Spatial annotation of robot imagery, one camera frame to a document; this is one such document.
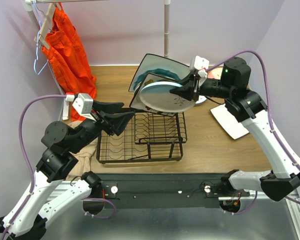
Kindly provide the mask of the watermelon round plate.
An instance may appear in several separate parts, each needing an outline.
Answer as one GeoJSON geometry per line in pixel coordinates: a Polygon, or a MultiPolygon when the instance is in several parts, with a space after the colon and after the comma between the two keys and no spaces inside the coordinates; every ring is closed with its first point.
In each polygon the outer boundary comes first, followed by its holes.
{"type": "Polygon", "coordinates": [[[199,106],[203,104],[205,101],[207,101],[207,98],[205,96],[200,95],[198,100],[195,102],[195,105],[199,106]]]}

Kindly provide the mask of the flower square plate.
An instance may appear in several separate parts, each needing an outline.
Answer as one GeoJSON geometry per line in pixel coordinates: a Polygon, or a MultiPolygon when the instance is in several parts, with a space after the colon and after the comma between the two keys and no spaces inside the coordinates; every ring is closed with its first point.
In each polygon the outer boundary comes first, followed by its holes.
{"type": "Polygon", "coordinates": [[[174,116],[182,110],[183,100],[170,90],[179,87],[176,80],[155,73],[147,73],[133,89],[130,107],[163,116],[174,116]]]}

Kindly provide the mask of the pink and cream round plate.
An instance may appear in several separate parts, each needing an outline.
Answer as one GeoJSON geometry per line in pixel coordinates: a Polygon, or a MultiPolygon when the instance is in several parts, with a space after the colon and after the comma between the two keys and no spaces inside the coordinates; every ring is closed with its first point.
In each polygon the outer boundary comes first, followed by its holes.
{"type": "Polygon", "coordinates": [[[222,71],[223,71],[223,67],[214,68],[213,70],[208,72],[207,78],[208,79],[220,80],[221,75],[222,75],[222,71]]]}

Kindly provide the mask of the blue and cream round plate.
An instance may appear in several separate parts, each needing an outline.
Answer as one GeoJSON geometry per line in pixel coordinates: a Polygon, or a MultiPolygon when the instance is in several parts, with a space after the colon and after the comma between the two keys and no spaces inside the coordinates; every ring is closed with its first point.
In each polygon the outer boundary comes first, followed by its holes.
{"type": "Polygon", "coordinates": [[[170,90],[182,85],[172,81],[157,81],[144,86],[139,93],[141,102],[152,110],[163,113],[180,113],[195,106],[194,101],[188,101],[170,90]]]}

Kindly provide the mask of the grey square plate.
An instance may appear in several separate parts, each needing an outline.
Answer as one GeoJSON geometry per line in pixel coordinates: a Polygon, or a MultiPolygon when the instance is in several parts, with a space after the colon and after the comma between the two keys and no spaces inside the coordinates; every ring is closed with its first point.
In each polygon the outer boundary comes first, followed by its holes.
{"type": "Polygon", "coordinates": [[[210,112],[233,140],[237,140],[249,133],[249,131],[228,112],[225,104],[210,109],[210,112]]]}

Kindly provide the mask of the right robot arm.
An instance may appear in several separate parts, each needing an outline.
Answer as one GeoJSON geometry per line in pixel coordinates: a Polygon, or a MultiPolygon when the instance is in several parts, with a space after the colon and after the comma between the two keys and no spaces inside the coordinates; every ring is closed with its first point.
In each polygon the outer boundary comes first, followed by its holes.
{"type": "Polygon", "coordinates": [[[234,169],[221,178],[218,189],[226,196],[237,190],[263,192],[278,202],[300,186],[300,158],[275,126],[270,103],[248,89],[251,68],[247,62],[232,56],[222,65],[220,79],[208,78],[203,59],[196,57],[180,86],[169,92],[189,101],[200,95],[223,99],[227,111],[254,137],[272,167],[263,172],[234,169]]]}

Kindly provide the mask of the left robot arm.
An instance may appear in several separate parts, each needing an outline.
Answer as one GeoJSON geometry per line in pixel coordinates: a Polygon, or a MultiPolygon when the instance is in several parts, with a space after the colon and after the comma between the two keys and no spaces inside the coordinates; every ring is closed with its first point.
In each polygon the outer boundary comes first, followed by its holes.
{"type": "Polygon", "coordinates": [[[0,217],[0,234],[8,234],[10,240],[39,240],[47,227],[75,202],[83,199],[104,201],[100,177],[88,171],[69,190],[48,201],[51,193],[67,178],[79,162],[75,154],[93,142],[102,132],[119,136],[135,116],[133,111],[122,112],[122,102],[106,103],[76,95],[66,102],[81,116],[75,128],[62,121],[54,121],[45,129],[41,142],[47,147],[31,181],[15,207],[6,216],[0,217]]]}

